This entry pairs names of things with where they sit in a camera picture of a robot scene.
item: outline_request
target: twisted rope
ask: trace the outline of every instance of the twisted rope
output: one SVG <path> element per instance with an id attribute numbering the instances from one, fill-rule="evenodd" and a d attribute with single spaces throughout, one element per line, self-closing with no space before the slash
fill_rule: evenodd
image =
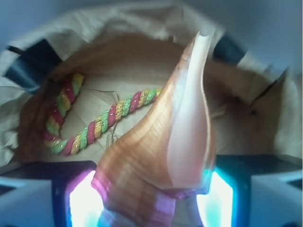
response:
<path id="1" fill-rule="evenodd" d="M 122 117 L 133 113 L 136 109 L 141 108 L 154 102 L 159 96 L 161 90 L 144 90 L 137 92 L 134 96 L 121 100 L 116 105 L 112 105 L 109 110 L 91 122 L 88 127 L 84 128 L 75 137 L 69 140 L 64 140 L 60 136 L 60 129 L 64 123 L 64 118 L 67 112 L 71 109 L 71 105 L 75 102 L 82 86 L 84 76 L 76 73 L 71 82 L 68 82 L 60 95 L 57 96 L 56 104 L 52 110 L 47 122 L 44 140 L 53 153 L 74 155 L 80 149 L 85 149 L 88 144 L 91 144 L 101 137 L 108 128 L 112 127 Z"/>

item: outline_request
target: seashell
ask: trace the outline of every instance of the seashell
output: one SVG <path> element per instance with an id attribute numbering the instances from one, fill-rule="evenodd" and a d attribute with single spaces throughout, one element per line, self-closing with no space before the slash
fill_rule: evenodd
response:
<path id="1" fill-rule="evenodd" d="M 197 34 L 147 115 L 98 164 L 92 186 L 104 207 L 137 226 L 170 226 L 176 199 L 208 192 L 215 163 L 203 87 L 209 46 Z"/>

